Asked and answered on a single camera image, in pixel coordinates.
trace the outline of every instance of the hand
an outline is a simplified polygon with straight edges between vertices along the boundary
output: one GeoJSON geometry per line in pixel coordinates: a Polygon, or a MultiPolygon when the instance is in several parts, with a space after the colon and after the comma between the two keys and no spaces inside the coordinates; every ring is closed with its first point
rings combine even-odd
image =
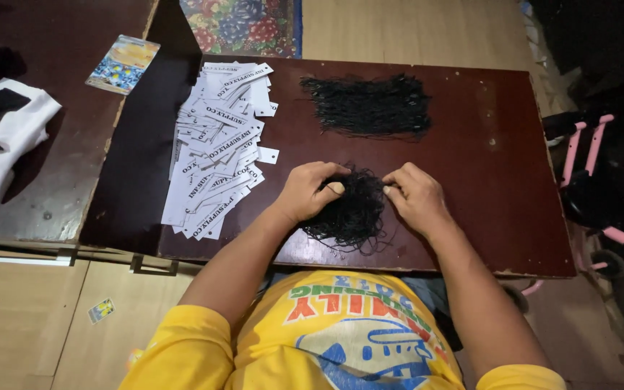
{"type": "Polygon", "coordinates": [[[384,193],[409,226],[425,237],[452,221],[442,186],[411,162],[384,176],[384,193]]]}
{"type": "Polygon", "coordinates": [[[341,198],[345,191],[340,182],[330,182],[320,191],[322,182],[334,175],[349,173],[350,169],[332,162],[317,161],[297,166],[290,171],[286,185],[272,207],[294,224],[312,218],[329,202],[341,198]]]}

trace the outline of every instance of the white fabric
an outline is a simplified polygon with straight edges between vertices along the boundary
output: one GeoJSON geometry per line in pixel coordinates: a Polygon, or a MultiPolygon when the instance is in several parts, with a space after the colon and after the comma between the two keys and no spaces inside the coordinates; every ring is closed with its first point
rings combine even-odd
{"type": "Polygon", "coordinates": [[[48,138],[45,125],[62,107],[44,90],[15,80],[2,78],[0,90],[4,88],[30,98],[30,103],[7,112],[0,121],[0,145],[4,148],[0,151],[0,203],[13,180],[11,167],[21,155],[48,138]]]}

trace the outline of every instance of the yellow t-shirt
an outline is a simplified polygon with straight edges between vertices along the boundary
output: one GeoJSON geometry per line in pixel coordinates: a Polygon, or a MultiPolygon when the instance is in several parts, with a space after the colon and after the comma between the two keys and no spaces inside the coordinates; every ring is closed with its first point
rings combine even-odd
{"type": "MultiPolygon", "coordinates": [[[[239,332],[213,310],[177,306],[120,386],[128,389],[463,389],[435,319],[399,279],[300,272],[273,285],[239,332]]],[[[478,390],[564,389],[537,366],[499,367],[478,390]]]]}

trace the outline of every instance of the pile of black strings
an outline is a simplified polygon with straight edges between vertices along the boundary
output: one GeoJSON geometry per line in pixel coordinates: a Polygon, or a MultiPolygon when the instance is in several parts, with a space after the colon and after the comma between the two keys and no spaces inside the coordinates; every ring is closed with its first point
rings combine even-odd
{"type": "Polygon", "coordinates": [[[381,242],[387,236],[382,230],[381,220],[384,211],[384,183],[369,169],[356,169],[346,164],[351,174],[327,179],[320,186],[320,190],[330,182],[340,182],[345,187],[341,198],[334,200],[322,209],[315,217],[300,224],[307,235],[319,242],[328,238],[335,239],[331,248],[349,247],[348,251],[359,250],[361,254],[369,256],[380,252],[381,242]]]}
{"type": "Polygon", "coordinates": [[[423,83],[412,75],[393,75],[384,81],[359,78],[300,81],[312,96],[322,131],[349,137],[420,140],[430,127],[423,83]]]}

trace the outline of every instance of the pile of tags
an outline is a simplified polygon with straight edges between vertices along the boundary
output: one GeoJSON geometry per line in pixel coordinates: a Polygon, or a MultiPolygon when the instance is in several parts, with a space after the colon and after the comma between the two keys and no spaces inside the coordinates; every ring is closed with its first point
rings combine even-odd
{"type": "Polygon", "coordinates": [[[264,176],[255,162],[275,164],[278,151],[258,146],[269,101],[265,63],[206,62],[179,109],[170,189],[161,222],[187,238],[218,239],[225,215],[264,176]]]}

